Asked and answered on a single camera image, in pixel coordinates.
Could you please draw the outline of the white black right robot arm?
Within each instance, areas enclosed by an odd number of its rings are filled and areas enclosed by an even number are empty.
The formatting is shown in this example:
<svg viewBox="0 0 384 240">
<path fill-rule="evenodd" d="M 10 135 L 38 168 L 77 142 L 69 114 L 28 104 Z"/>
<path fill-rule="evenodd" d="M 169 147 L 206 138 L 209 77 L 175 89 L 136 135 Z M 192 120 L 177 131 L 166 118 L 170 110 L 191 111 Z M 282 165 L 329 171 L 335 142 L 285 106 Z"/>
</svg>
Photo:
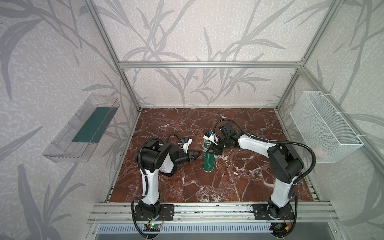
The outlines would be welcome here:
<svg viewBox="0 0 384 240">
<path fill-rule="evenodd" d="M 236 133 L 221 139 L 212 131 L 207 131 L 203 138 L 211 142 L 207 153 L 221 155 L 225 148 L 239 148 L 267 157 L 276 178 L 267 207 L 268 214 L 271 219 L 278 220 L 290 211 L 293 188 L 301 179 L 299 173 L 304 168 L 304 163 L 294 146 L 307 150 L 306 145 L 289 141 L 264 140 L 253 135 Z"/>
</svg>

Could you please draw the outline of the white shoelace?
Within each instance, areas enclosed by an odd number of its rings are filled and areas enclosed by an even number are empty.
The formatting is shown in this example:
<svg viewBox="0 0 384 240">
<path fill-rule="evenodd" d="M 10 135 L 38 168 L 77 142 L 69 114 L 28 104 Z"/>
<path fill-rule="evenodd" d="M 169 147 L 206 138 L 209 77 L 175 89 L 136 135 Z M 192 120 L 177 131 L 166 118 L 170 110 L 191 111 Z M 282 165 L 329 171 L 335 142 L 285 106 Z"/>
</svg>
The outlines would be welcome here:
<svg viewBox="0 0 384 240">
<path fill-rule="evenodd" d="M 202 152 L 208 156 L 208 155 L 212 155 L 213 157 L 216 155 L 215 154 L 215 151 L 214 151 L 214 147 L 212 145 L 202 145 Z"/>
</svg>

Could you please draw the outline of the aluminium cage frame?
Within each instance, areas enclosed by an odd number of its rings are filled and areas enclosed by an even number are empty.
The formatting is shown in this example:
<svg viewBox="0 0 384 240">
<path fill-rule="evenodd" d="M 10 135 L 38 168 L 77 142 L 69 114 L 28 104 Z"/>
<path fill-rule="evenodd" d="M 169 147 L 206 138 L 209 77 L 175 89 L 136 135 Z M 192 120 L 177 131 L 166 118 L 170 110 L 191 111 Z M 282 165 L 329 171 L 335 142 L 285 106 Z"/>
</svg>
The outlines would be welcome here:
<svg viewBox="0 0 384 240">
<path fill-rule="evenodd" d="M 224 51 L 213 53 L 209 35 L 205 35 L 207 59 L 195 61 L 175 53 L 162 50 L 162 43 L 155 43 L 155 30 L 160 26 L 163 15 L 159 7 L 156 16 L 144 19 L 144 27 L 150 31 L 145 43 L 132 49 L 118 61 L 118 71 L 125 73 L 134 69 L 158 70 L 171 85 L 183 90 L 192 78 L 187 75 L 174 78 L 171 70 L 182 68 L 190 72 L 201 71 L 201 84 L 197 91 L 205 94 L 210 90 L 209 82 L 221 80 L 219 90 L 206 96 L 208 106 L 229 93 L 241 83 L 249 84 L 253 69 L 294 69 L 284 94 L 277 98 L 277 108 L 285 113 L 292 108 L 296 94 L 299 73 L 317 74 L 316 81 L 324 90 L 324 97 L 337 102 L 341 108 L 334 116 L 351 121 L 353 138 L 362 144 L 359 158 L 352 162 L 336 164 L 329 168 L 329 186 L 337 194 L 347 188 L 358 187 L 363 167 L 372 167 L 373 177 L 367 189 L 366 200 L 381 204 L 384 198 L 384 3 L 383 1 L 323 1 L 309 6 L 303 13 L 311 18 L 322 10 L 335 14 L 332 20 L 324 19 L 303 58 L 298 62 L 263 62 L 261 55 L 250 54 L 248 61 L 236 59 L 236 54 L 248 45 L 279 45 L 265 39 L 258 39 L 250 31 Z"/>
</svg>

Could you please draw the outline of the pink object in basket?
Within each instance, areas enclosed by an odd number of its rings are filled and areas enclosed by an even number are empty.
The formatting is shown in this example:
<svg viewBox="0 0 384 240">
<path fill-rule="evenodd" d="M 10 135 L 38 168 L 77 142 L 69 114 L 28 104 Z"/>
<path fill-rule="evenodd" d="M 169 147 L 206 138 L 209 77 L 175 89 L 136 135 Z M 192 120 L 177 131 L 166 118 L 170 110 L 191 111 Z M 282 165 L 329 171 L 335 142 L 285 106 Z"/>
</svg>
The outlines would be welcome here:
<svg viewBox="0 0 384 240">
<path fill-rule="evenodd" d="M 314 148 L 313 152 L 315 153 L 317 159 L 325 158 L 328 155 L 328 152 L 321 147 Z"/>
</svg>

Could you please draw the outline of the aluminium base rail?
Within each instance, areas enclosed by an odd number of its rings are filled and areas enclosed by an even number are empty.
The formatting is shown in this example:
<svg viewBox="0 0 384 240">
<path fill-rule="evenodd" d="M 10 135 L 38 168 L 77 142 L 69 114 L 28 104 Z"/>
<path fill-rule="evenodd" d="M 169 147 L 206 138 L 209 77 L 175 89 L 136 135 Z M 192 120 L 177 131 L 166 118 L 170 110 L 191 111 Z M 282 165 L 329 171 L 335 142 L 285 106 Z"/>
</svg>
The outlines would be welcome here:
<svg viewBox="0 0 384 240">
<path fill-rule="evenodd" d="M 138 219 L 131 205 L 95 204 L 88 224 L 94 233 L 144 232 L 144 224 L 162 224 L 159 232 L 178 233 L 270 233 L 272 223 L 338 223 L 339 217 L 329 202 L 292 203 L 289 212 L 278 220 L 271 219 L 266 203 L 172 203 L 162 206 L 155 219 Z"/>
</svg>

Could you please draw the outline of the green canvas sneaker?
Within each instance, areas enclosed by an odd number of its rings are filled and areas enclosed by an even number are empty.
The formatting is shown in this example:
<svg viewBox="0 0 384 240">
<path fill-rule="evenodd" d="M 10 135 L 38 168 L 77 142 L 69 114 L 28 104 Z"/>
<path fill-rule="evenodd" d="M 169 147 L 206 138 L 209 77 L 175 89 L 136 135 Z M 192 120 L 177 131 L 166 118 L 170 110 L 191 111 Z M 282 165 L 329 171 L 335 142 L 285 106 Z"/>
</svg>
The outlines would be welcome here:
<svg viewBox="0 0 384 240">
<path fill-rule="evenodd" d="M 213 142 L 210 141 L 209 137 L 204 135 L 204 145 L 211 145 Z M 215 167 L 215 157 L 212 155 L 204 156 L 203 170 L 206 173 L 210 173 L 214 170 Z"/>
</svg>

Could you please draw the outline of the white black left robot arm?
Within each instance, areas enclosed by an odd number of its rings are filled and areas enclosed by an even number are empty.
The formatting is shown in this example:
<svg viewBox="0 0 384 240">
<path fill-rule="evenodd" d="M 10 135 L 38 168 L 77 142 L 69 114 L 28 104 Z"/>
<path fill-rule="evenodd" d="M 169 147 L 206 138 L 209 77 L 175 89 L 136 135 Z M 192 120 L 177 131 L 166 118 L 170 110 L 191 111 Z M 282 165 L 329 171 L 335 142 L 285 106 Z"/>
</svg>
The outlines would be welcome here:
<svg viewBox="0 0 384 240">
<path fill-rule="evenodd" d="M 182 140 L 180 146 L 152 138 L 139 149 L 136 160 L 142 175 L 143 196 L 135 208 L 138 219 L 154 219 L 161 212 L 159 174 L 173 177 L 179 165 L 192 163 L 202 154 L 201 151 L 190 150 L 191 143 L 189 138 Z"/>
</svg>

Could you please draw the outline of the clear plastic wall tray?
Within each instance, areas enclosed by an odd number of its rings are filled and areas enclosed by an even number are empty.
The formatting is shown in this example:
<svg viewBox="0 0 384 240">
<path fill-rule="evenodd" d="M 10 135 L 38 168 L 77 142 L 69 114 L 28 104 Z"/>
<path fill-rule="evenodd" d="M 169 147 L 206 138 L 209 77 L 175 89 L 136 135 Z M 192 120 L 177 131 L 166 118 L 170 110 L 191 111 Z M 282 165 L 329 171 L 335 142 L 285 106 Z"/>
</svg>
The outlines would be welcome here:
<svg viewBox="0 0 384 240">
<path fill-rule="evenodd" d="M 86 163 L 120 107 L 117 97 L 90 94 L 43 156 L 54 163 Z"/>
</svg>

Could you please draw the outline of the green circuit board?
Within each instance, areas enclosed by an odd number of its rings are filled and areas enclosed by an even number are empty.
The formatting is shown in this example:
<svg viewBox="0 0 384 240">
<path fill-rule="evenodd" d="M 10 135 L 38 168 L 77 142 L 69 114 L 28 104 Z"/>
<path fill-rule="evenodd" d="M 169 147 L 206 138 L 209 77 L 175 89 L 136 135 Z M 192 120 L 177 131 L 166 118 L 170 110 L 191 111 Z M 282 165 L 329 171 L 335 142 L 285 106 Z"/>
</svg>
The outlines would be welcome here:
<svg viewBox="0 0 384 240">
<path fill-rule="evenodd" d="M 144 224 L 144 232 L 159 232 L 162 228 L 162 224 Z"/>
</svg>

